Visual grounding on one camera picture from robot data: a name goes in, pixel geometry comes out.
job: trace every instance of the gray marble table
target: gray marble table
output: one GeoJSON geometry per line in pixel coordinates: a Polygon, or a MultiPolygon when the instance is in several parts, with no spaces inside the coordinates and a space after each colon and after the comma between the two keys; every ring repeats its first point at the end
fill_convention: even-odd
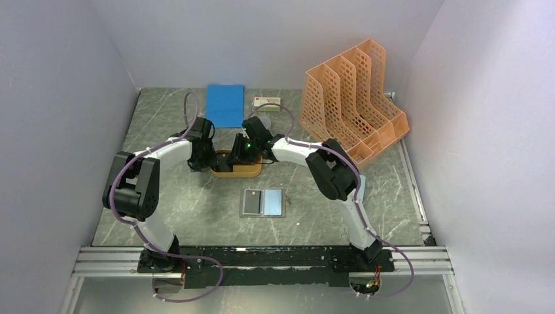
{"type": "MultiPolygon", "coordinates": [[[[185,128],[183,97],[186,88],[144,88],[135,108],[122,149],[144,150],[185,128]]],[[[206,89],[193,88],[204,115],[206,89]]],[[[253,96],[281,97],[296,115],[301,90],[246,90],[245,117],[252,111],[253,96]]],[[[189,115],[194,102],[188,103],[189,115]]],[[[285,133],[291,119],[285,111],[265,113],[272,133],[285,133]]],[[[230,148],[238,128],[216,129],[216,149],[230,148]]],[[[291,138],[313,141],[296,125],[291,138]]],[[[418,218],[404,174],[399,144],[393,145],[368,167],[364,206],[371,225],[396,245],[422,245],[418,218]]],[[[251,179],[216,178],[210,171],[191,173],[186,163],[177,166],[160,183],[158,213],[182,245],[344,245],[347,229],[339,205],[320,194],[308,168],[284,162],[264,165],[251,179]],[[285,218],[239,217],[244,188],[282,188],[287,197],[285,218]]],[[[127,225],[118,223],[108,210],[102,212],[93,245],[138,246],[141,240],[127,225]]]]}

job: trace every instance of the blue rectangular board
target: blue rectangular board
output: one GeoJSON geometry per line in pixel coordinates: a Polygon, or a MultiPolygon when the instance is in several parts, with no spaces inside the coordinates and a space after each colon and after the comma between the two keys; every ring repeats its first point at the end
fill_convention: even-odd
{"type": "Polygon", "coordinates": [[[240,128],[243,123],[243,85],[208,85],[206,115],[216,128],[240,128]]]}

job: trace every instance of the white wall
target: white wall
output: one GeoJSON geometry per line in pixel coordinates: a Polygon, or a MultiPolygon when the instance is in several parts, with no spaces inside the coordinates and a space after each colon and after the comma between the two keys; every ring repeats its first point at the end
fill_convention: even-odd
{"type": "Polygon", "coordinates": [[[89,1],[0,1],[0,313],[57,313],[135,88],[89,1]]]}
{"type": "Polygon", "coordinates": [[[446,0],[399,102],[468,313],[555,310],[555,4],[446,0]]]}
{"type": "Polygon", "coordinates": [[[302,88],[373,38],[396,90],[443,0],[93,0],[137,86],[302,88]]]}

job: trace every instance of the tan container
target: tan container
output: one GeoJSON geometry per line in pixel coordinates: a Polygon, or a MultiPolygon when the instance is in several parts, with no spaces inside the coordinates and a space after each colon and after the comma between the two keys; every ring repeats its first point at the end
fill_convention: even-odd
{"type": "MultiPolygon", "coordinates": [[[[231,150],[229,149],[221,149],[216,150],[216,154],[229,154],[231,150]]],[[[217,172],[213,168],[212,173],[218,178],[253,178],[260,174],[262,170],[262,157],[259,156],[257,159],[257,164],[248,165],[248,166],[233,166],[232,172],[217,172]]]]}
{"type": "Polygon", "coordinates": [[[385,50],[367,40],[306,72],[299,123],[318,141],[335,138],[364,167],[409,131],[383,92],[385,50]]]}

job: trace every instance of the purple cable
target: purple cable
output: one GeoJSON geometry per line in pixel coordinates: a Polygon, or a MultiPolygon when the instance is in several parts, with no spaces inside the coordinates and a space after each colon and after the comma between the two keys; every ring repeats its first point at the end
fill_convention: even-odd
{"type": "Polygon", "coordinates": [[[155,251],[158,252],[162,255],[168,256],[168,257],[173,257],[173,258],[181,258],[181,259],[189,259],[189,260],[197,260],[197,259],[201,259],[201,260],[208,260],[214,264],[216,264],[219,268],[220,268],[220,277],[218,279],[218,282],[216,283],[216,285],[214,287],[212,287],[210,290],[208,290],[207,292],[191,298],[191,299],[185,299],[185,300],[174,300],[174,299],[166,299],[161,297],[160,295],[158,295],[158,293],[156,293],[156,289],[154,288],[154,281],[152,281],[152,291],[154,292],[154,297],[162,300],[163,302],[170,302],[170,303],[185,303],[185,302],[192,302],[192,301],[196,301],[199,299],[204,298],[205,296],[208,296],[210,294],[212,294],[214,291],[216,291],[216,289],[218,289],[218,287],[220,286],[223,277],[224,277],[224,270],[222,267],[222,264],[220,264],[220,262],[218,262],[217,260],[215,260],[214,258],[211,257],[207,257],[207,256],[194,256],[194,255],[180,255],[180,254],[172,254],[172,253],[168,253],[168,252],[164,252],[162,250],[160,250],[159,248],[155,247],[153,244],[151,244],[149,242],[149,240],[147,240],[147,238],[145,237],[145,235],[143,234],[143,232],[139,229],[139,226],[137,224],[135,224],[134,222],[130,222],[127,221],[125,219],[123,219],[122,217],[120,217],[120,215],[118,214],[117,210],[116,210],[116,205],[115,205],[115,201],[114,201],[114,196],[115,196],[115,187],[118,186],[118,184],[120,183],[121,179],[123,178],[125,172],[131,168],[131,166],[133,165],[134,162],[136,162],[139,158],[142,158],[148,154],[151,154],[152,152],[156,152],[157,150],[161,149],[162,147],[166,147],[174,142],[178,142],[183,140],[187,134],[189,133],[189,131],[192,129],[195,121],[196,121],[196,117],[198,116],[198,98],[196,97],[196,94],[194,92],[187,92],[187,94],[185,94],[185,99],[183,100],[183,114],[185,114],[186,116],[186,106],[187,106],[187,98],[189,97],[189,95],[193,95],[196,101],[196,109],[194,112],[194,117],[192,119],[192,122],[188,125],[188,128],[185,130],[185,132],[178,137],[177,139],[173,140],[173,141],[165,141],[153,148],[150,148],[149,150],[145,150],[144,152],[139,153],[137,156],[133,157],[127,164],[125,164],[125,166],[121,169],[121,171],[118,173],[118,175],[116,176],[116,179],[114,179],[114,183],[112,183],[112,189],[110,189],[110,194],[108,195],[108,202],[110,204],[110,210],[112,211],[112,214],[114,214],[114,216],[116,217],[116,219],[119,222],[123,222],[124,224],[130,224],[133,226],[133,229],[137,232],[137,235],[141,238],[141,240],[143,240],[143,242],[145,242],[146,244],[149,245],[149,247],[155,251]]]}
{"type": "Polygon", "coordinates": [[[408,289],[410,287],[410,285],[412,285],[412,282],[414,281],[414,267],[413,267],[412,263],[410,262],[410,259],[408,258],[408,256],[402,250],[400,250],[400,248],[398,248],[395,245],[391,244],[390,242],[378,237],[376,234],[374,234],[372,231],[370,231],[370,228],[368,228],[368,224],[366,223],[366,220],[364,219],[364,215],[363,215],[361,206],[360,206],[360,204],[358,202],[358,199],[357,199],[358,196],[359,196],[359,190],[361,188],[361,176],[360,176],[359,170],[350,162],[350,160],[347,160],[347,158],[343,157],[341,154],[339,154],[338,152],[336,152],[333,149],[330,149],[330,148],[327,148],[327,147],[324,147],[324,146],[321,146],[321,145],[312,145],[312,144],[308,145],[308,144],[304,144],[304,143],[297,143],[297,142],[291,141],[289,139],[289,134],[291,133],[291,131],[295,127],[295,116],[293,115],[291,110],[289,110],[288,108],[286,108],[285,106],[283,106],[279,103],[265,103],[264,105],[258,106],[251,114],[249,114],[248,118],[250,118],[260,108],[262,108],[264,106],[269,106],[269,105],[279,106],[282,109],[285,109],[289,113],[289,115],[291,116],[292,125],[291,125],[291,128],[289,129],[289,131],[287,131],[287,133],[285,134],[285,141],[288,142],[288,144],[292,144],[292,145],[295,145],[295,146],[298,146],[298,147],[323,149],[323,150],[337,156],[342,162],[344,162],[354,172],[355,177],[357,178],[357,188],[355,189],[355,194],[353,196],[353,201],[355,202],[355,207],[357,209],[357,213],[359,214],[359,218],[361,219],[361,222],[363,223],[363,226],[365,227],[365,230],[374,239],[382,242],[384,245],[387,245],[388,247],[391,247],[395,252],[401,254],[401,256],[408,263],[408,267],[410,268],[410,279],[408,280],[408,283],[403,288],[399,289],[398,291],[388,293],[388,294],[381,294],[381,295],[377,295],[377,296],[369,296],[367,294],[367,296],[369,296],[370,298],[375,298],[375,299],[383,299],[383,298],[389,298],[389,297],[392,297],[392,296],[396,296],[396,295],[404,292],[406,289],[408,289]]]}

